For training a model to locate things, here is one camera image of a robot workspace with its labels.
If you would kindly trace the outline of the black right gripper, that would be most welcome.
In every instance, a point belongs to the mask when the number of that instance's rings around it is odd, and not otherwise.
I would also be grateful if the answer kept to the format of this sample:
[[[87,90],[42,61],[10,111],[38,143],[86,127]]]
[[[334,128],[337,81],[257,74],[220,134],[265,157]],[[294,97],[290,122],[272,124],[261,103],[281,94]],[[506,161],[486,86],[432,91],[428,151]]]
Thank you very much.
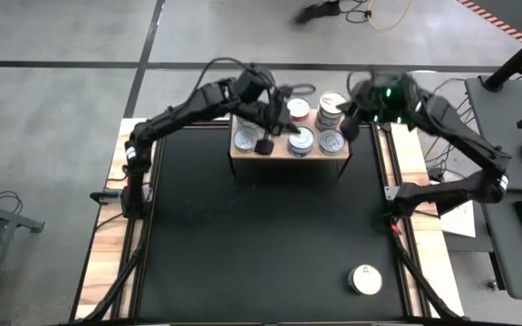
[[[411,123],[422,99],[422,90],[408,73],[372,72],[369,79],[351,88],[351,100],[336,105],[346,115],[340,131],[355,141],[362,122]]]

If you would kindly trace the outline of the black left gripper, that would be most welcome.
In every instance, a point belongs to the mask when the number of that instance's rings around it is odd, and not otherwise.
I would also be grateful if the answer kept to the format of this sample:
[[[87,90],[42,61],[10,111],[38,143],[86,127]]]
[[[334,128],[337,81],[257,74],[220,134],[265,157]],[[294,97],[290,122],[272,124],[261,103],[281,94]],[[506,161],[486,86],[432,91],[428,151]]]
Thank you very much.
[[[257,123],[269,134],[299,134],[299,128],[285,112],[285,95],[276,86],[273,73],[263,65],[247,65],[233,84],[237,105],[233,113]],[[256,142],[255,153],[271,155],[274,141],[263,137]]]

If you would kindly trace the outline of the dark blue fish can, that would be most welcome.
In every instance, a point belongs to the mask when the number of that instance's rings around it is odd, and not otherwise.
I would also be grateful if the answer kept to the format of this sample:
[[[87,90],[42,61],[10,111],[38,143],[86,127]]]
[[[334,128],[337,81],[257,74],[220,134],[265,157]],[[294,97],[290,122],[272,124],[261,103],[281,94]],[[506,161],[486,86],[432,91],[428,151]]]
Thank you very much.
[[[297,134],[290,134],[289,144],[295,149],[310,150],[314,144],[314,134],[307,127],[299,127]]]

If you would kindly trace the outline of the teal label fish can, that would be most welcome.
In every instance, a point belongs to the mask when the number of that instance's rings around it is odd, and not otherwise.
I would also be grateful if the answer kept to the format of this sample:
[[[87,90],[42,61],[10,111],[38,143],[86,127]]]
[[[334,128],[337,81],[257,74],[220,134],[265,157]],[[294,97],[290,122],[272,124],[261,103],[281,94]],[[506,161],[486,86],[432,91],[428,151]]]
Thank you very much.
[[[319,136],[319,149],[330,156],[338,155],[345,146],[343,134],[335,129],[326,129]]]
[[[239,152],[252,152],[258,140],[258,132],[253,128],[237,129],[233,134],[234,148]]]

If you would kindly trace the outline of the red label tuna can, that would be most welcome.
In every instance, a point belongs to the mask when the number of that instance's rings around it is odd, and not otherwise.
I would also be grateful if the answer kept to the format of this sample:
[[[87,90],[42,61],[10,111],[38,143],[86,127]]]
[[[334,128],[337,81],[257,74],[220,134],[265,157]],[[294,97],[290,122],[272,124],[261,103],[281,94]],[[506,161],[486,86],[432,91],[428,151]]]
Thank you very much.
[[[292,121],[304,121],[310,112],[310,103],[303,98],[292,98],[286,104]]]

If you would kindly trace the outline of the person's shoe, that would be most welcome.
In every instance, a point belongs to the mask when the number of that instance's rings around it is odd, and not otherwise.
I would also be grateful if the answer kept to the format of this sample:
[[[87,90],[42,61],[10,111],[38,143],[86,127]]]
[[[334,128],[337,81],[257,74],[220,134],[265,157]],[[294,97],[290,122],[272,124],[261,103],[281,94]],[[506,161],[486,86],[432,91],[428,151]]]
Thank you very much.
[[[293,18],[293,23],[302,25],[310,21],[327,16],[337,16],[341,13],[340,1],[324,1],[319,4],[302,8]]]

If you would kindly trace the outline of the black diagonal support pole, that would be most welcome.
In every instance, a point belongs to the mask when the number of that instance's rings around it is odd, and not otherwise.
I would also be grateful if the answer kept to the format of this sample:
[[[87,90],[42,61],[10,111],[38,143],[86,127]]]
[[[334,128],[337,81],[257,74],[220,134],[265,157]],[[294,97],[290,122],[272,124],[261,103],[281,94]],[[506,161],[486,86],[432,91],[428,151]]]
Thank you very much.
[[[456,208],[464,207],[466,204],[470,204],[470,207],[473,209],[481,210],[481,204],[474,200],[466,200],[455,202],[454,200],[442,200],[436,203],[436,207],[438,209],[438,213],[440,216],[447,214],[450,211],[455,210]]]

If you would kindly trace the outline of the white paper sheet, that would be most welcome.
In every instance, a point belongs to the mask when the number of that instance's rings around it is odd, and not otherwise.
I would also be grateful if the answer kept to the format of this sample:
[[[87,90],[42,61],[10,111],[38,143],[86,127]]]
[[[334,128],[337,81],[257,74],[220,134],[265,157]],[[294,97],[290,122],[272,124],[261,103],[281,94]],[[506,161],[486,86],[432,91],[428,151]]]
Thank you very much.
[[[474,209],[470,207],[470,204],[440,216],[440,222],[443,232],[471,238],[476,237]]]

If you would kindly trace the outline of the grey desk with monitor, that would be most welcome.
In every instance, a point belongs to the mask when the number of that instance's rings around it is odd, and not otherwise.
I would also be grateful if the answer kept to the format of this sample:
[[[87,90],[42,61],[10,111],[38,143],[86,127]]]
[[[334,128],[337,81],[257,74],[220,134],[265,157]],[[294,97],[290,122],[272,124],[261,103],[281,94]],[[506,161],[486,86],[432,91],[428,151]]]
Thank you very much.
[[[485,89],[481,79],[465,80],[478,129],[488,142],[512,156],[507,166],[510,190],[522,190],[522,80],[509,80],[500,91]]]

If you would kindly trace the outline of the black orange striped floor ramp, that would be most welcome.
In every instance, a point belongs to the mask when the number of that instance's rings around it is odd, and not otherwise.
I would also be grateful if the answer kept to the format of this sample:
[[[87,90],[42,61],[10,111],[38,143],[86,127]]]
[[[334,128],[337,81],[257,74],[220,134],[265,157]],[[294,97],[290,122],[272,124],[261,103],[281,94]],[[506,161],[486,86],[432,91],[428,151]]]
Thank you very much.
[[[522,0],[456,0],[522,43]]]

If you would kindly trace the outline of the wooden shelf with black frame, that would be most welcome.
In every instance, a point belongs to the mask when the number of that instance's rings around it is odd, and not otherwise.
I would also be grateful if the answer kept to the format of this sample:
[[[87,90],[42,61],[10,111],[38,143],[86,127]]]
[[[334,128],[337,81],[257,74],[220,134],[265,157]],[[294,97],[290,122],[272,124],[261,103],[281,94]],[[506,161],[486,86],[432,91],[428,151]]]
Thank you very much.
[[[319,137],[321,135],[321,131],[314,125],[317,113],[318,109],[310,109],[309,114],[305,120],[297,121],[295,123],[297,126],[306,127],[310,129],[314,134],[314,147],[308,155],[302,158],[295,157],[289,152],[289,149],[287,147],[288,137],[285,134],[282,134],[279,137],[271,138],[271,140],[274,142],[274,149],[273,152],[268,156],[256,154],[255,152],[242,152],[237,150],[234,141],[234,134],[241,127],[241,125],[237,122],[237,117],[232,116],[229,123],[229,148],[227,150],[227,155],[232,172],[236,173],[235,166],[237,160],[332,160],[343,162],[343,165],[341,167],[337,167],[337,173],[339,176],[341,176],[343,171],[345,170],[345,167],[349,163],[349,160],[352,158],[353,150],[351,149],[351,145],[348,142],[344,143],[341,152],[335,156],[326,155],[320,150]]]

